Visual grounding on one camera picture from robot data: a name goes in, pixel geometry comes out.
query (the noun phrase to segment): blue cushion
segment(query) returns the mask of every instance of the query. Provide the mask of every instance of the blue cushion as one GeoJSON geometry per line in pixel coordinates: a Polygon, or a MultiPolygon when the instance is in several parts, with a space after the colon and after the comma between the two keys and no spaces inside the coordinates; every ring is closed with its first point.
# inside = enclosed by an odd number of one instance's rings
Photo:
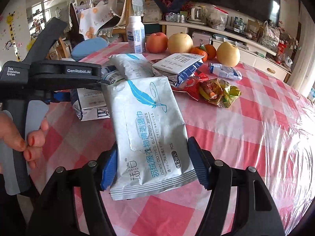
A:
{"type": "Polygon", "coordinates": [[[100,49],[106,48],[107,46],[108,43],[106,42],[105,39],[101,37],[88,39],[83,42],[80,42],[77,46],[74,47],[71,53],[71,57],[75,61],[79,61],[100,49]]]}

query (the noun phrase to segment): human hand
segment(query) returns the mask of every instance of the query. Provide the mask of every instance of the human hand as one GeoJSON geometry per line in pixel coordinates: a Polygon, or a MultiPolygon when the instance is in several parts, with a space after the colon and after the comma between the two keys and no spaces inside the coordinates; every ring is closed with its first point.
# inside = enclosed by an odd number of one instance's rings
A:
{"type": "Polygon", "coordinates": [[[28,134],[28,145],[21,137],[13,121],[6,114],[1,112],[0,125],[0,139],[2,139],[10,148],[19,152],[23,152],[24,158],[26,161],[28,161],[30,168],[36,168],[37,160],[40,158],[43,151],[43,145],[45,144],[44,132],[49,128],[47,120],[44,119],[42,121],[38,131],[33,131],[28,134]]]}

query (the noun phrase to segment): cabinet handle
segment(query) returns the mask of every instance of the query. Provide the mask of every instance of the cabinet handle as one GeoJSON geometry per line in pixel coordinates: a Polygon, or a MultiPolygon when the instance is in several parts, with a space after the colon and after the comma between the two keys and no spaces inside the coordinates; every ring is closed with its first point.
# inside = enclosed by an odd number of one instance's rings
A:
{"type": "Polygon", "coordinates": [[[272,74],[275,74],[275,73],[276,73],[275,70],[272,70],[272,69],[270,69],[269,67],[267,68],[267,71],[268,71],[268,72],[271,72],[272,74]]]}

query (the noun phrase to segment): plastic table cover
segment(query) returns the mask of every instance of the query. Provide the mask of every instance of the plastic table cover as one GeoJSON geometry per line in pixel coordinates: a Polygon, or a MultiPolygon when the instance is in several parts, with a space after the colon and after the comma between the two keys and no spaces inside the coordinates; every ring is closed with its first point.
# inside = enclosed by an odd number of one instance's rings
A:
{"type": "MultiPolygon", "coordinates": [[[[84,58],[103,64],[112,54],[130,53],[127,43],[112,44],[84,58]]],[[[144,53],[148,60],[168,54],[144,53]]],[[[230,167],[257,168],[279,210],[288,234],[302,218],[315,195],[314,106],[290,86],[245,64],[237,69],[243,78],[236,85],[242,95],[229,109],[198,102],[186,93],[174,93],[188,136],[230,167]]],[[[207,71],[207,66],[200,68],[207,71]]],[[[70,103],[52,103],[47,114],[50,129],[43,157],[31,176],[42,191],[58,166],[79,168],[109,150],[115,142],[110,119],[81,122],[70,103]]],[[[114,201],[101,192],[117,235],[192,236],[201,222],[210,191],[196,180],[158,195],[114,201]]],[[[75,189],[80,229],[88,233],[80,198],[75,189]]],[[[233,187],[222,233],[231,230],[235,211],[233,187]]]]}

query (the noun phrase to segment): water bottle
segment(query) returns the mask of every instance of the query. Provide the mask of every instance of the water bottle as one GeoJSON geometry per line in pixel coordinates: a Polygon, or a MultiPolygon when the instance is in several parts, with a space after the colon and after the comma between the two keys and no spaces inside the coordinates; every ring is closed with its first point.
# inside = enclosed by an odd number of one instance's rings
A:
{"type": "Polygon", "coordinates": [[[243,19],[242,18],[240,18],[238,21],[238,29],[240,31],[243,31],[243,19]]]}
{"type": "Polygon", "coordinates": [[[238,28],[238,17],[234,19],[234,28],[238,28]]]}
{"type": "Polygon", "coordinates": [[[127,39],[134,53],[145,52],[145,33],[141,16],[130,16],[127,26],[127,39]]]}

